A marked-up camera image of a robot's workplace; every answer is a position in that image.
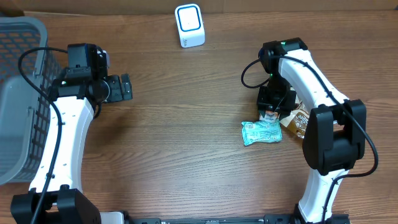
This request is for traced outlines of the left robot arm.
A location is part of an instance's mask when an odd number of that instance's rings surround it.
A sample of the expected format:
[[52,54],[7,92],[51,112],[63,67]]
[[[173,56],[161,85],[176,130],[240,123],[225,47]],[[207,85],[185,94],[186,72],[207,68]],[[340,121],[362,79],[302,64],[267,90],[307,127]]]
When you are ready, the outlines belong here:
[[47,91],[23,79],[49,103],[49,131],[39,168],[26,194],[15,195],[16,223],[131,223],[126,211],[101,212],[83,195],[81,165],[86,135],[105,103],[132,99],[128,74],[108,75],[109,55],[95,44],[70,44],[68,65]]

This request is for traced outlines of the beige brown snack pouch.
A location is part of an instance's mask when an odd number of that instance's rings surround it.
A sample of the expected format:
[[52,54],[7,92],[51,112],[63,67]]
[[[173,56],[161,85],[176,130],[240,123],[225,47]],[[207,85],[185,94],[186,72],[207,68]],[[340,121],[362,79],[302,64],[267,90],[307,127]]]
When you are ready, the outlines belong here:
[[308,120],[309,112],[307,111],[302,100],[296,97],[295,108],[287,117],[280,120],[280,125],[287,128],[297,137],[303,139],[307,129]]

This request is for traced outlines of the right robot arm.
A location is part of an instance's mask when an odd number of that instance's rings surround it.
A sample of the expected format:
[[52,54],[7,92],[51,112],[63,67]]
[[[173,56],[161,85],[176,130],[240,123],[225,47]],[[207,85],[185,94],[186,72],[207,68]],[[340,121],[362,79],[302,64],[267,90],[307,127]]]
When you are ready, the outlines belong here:
[[299,39],[263,44],[258,61],[270,75],[257,97],[262,116],[286,117],[302,100],[309,112],[302,149],[310,167],[303,197],[291,215],[266,215],[266,223],[349,223],[331,206],[343,177],[364,156],[366,107],[340,93],[315,65]]

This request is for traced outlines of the orange small packet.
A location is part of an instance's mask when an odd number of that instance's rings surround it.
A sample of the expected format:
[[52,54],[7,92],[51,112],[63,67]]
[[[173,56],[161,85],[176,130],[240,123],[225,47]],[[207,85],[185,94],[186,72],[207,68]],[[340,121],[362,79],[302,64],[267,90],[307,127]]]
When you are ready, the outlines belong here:
[[259,111],[259,120],[274,123],[279,119],[278,112],[274,111]]

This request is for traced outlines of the teal long snack packet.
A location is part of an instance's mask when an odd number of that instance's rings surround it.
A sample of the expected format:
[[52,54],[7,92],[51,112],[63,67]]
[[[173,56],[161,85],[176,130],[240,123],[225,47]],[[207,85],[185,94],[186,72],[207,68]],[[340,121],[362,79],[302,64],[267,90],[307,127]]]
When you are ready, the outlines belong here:
[[268,121],[243,121],[242,137],[245,146],[249,146],[255,142],[280,142],[282,140],[282,130],[278,120],[274,122]]

